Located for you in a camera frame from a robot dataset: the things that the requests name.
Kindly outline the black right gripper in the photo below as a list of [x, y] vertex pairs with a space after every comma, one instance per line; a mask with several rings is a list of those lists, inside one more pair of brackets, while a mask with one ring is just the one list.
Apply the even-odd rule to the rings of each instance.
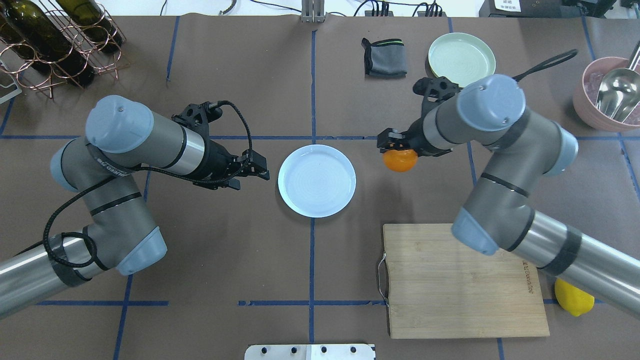
[[422, 129], [409, 129], [403, 132], [393, 128], [386, 128], [377, 135], [377, 148], [384, 154], [391, 150], [412, 150], [418, 157], [441, 157], [451, 152], [450, 149], [440, 149], [433, 146]]

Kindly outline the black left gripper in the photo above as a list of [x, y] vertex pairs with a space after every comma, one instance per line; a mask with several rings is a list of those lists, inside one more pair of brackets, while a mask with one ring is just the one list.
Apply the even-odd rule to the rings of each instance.
[[[270, 179], [267, 160], [263, 155], [256, 151], [244, 151], [243, 157], [242, 177], [254, 176], [265, 181]], [[242, 166], [235, 161], [236, 158], [237, 155], [232, 155], [224, 146], [209, 141], [202, 163], [192, 173], [192, 184], [209, 190], [222, 188], [240, 191], [240, 180], [231, 177]]]

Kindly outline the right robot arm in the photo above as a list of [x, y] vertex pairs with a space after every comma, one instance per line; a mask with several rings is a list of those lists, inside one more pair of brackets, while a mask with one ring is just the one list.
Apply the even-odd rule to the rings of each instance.
[[380, 132], [377, 148], [440, 157], [470, 141], [492, 156], [455, 217], [454, 237], [483, 255], [498, 249], [514, 253], [547, 276], [638, 318], [639, 261], [530, 207], [539, 179], [562, 173], [579, 145], [558, 123], [528, 109], [514, 78], [493, 74], [476, 80], [423, 109], [407, 130]]

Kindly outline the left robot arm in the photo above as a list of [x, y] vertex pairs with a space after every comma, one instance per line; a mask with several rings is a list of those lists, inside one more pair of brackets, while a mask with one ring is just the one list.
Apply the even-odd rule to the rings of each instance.
[[6, 318], [95, 276], [128, 276], [162, 259], [167, 245], [134, 173], [151, 171], [215, 191], [240, 189], [240, 177], [269, 180], [252, 144], [241, 155], [210, 138], [228, 100], [189, 104], [171, 118], [119, 95], [99, 100], [85, 133], [52, 157], [52, 177], [75, 196], [46, 221], [41, 240], [1, 264]]

